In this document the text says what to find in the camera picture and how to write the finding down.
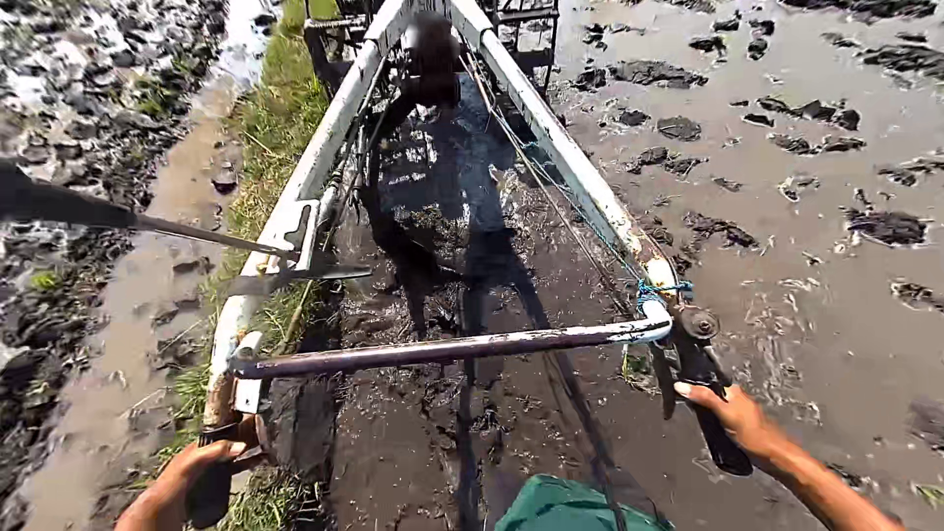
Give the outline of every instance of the grass strip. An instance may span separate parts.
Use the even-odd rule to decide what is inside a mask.
[[[238,196],[227,213],[227,230],[250,240],[259,237],[328,107],[302,37],[303,0],[287,0],[282,9],[282,18],[266,48],[261,81],[240,99],[228,123],[230,132],[237,133],[233,136],[243,143],[243,172]],[[329,19],[336,7],[332,0],[316,0],[312,2],[312,11],[316,19]],[[228,249],[217,274],[203,286],[204,307],[211,314],[206,334],[192,342],[201,361],[180,372],[174,380],[177,405],[173,415],[178,429],[174,441],[159,451],[161,463],[196,440],[199,433],[210,374],[212,334],[226,302],[227,281],[239,274],[247,256],[246,251]],[[263,355],[270,354],[282,342],[291,346],[297,341],[298,334],[286,337],[285,332],[304,290],[305,283],[293,283],[279,290],[253,317],[250,330],[263,332],[265,338]],[[301,322],[307,322],[320,300],[316,283],[302,306]],[[217,529],[262,531],[291,527],[290,517],[306,510],[307,501],[319,498],[317,485],[305,485],[285,471],[263,468],[253,472],[245,489],[231,498],[230,511]]]

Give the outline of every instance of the green shirt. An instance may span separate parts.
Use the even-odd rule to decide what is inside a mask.
[[[623,504],[626,531],[671,531],[674,526]],[[495,531],[616,531],[606,497],[588,486],[538,474],[518,492]]]

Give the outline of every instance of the white metal frame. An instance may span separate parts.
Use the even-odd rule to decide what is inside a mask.
[[[291,249],[284,234],[298,228],[302,209],[312,208],[306,231],[306,249],[311,249],[316,233],[313,223],[319,209],[327,208],[316,197],[324,189],[351,123],[363,100],[368,96],[371,79],[377,73],[382,59],[401,37],[413,15],[420,10],[443,14],[469,42],[474,52],[482,55],[495,75],[498,85],[510,95],[514,104],[537,137],[537,143],[549,155],[563,176],[567,186],[582,207],[589,222],[620,252],[627,261],[642,266],[649,282],[656,286],[677,284],[674,270],[657,246],[645,235],[616,199],[613,190],[596,167],[586,158],[577,143],[557,121],[550,107],[537,93],[525,74],[499,41],[488,17],[475,0],[386,0],[373,23],[367,29],[364,43],[331,101],[321,124],[302,154],[295,171],[289,178],[275,210],[259,237],[259,242],[278,248]],[[303,259],[296,267],[303,267]],[[243,275],[258,275],[260,270],[277,270],[272,257],[253,252],[246,260]],[[674,300],[674,292],[665,292]],[[259,308],[262,297],[233,296],[227,299],[217,322],[213,338],[210,400],[204,415],[205,425],[219,425],[226,418],[227,408],[233,404],[212,400],[216,393],[232,397],[233,380],[229,373],[230,361],[237,351],[240,337],[249,327],[249,321]],[[646,322],[665,322],[658,331],[642,335],[627,334],[626,342],[648,342],[668,334],[672,318],[664,305],[647,303],[643,312]]]

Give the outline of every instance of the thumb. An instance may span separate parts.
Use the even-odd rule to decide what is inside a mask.
[[[675,387],[675,392],[684,396],[686,399],[698,405],[703,405],[716,414],[719,413],[719,410],[725,405],[725,402],[715,394],[715,391],[704,385],[691,385],[685,382],[676,382],[673,387]]]
[[[187,468],[190,471],[203,471],[213,463],[235,459],[245,452],[245,448],[246,444],[244,442],[218,440],[194,450]]]

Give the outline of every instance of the metal rod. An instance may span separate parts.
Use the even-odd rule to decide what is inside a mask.
[[[279,258],[285,258],[288,260],[297,260],[298,253],[290,250],[285,250],[283,248],[277,248],[273,246],[268,246],[265,244],[260,244],[256,242],[250,242],[249,240],[244,240],[243,238],[237,238],[235,236],[230,236],[228,234],[219,234],[213,231],[207,231],[206,229],[198,229],[197,227],[188,227],[187,225],[181,225],[179,223],[172,223],[166,219],[160,219],[157,217],[151,217],[149,215],[138,214],[137,215],[137,224],[136,228],[142,229],[145,231],[161,232],[163,234],[173,234],[174,236],[182,236],[184,238],[191,238],[194,240],[202,240],[207,242],[213,242],[216,244],[223,244],[225,246],[235,247],[235,248],[244,248],[246,250],[255,250],[264,254],[273,254]]]
[[[367,26],[367,15],[355,15],[340,20],[312,20],[309,27],[317,29],[337,29],[339,27]]]
[[[660,303],[655,304],[658,305],[658,309],[652,307],[647,310],[652,310],[651,314],[658,315],[657,318],[637,321],[509,334],[476,335],[339,351],[305,352],[255,361],[233,359],[229,366],[237,378],[258,380],[325,374],[339,370],[437,363],[467,357],[510,356],[614,343],[646,343],[664,337],[672,325],[671,317],[665,308]]]

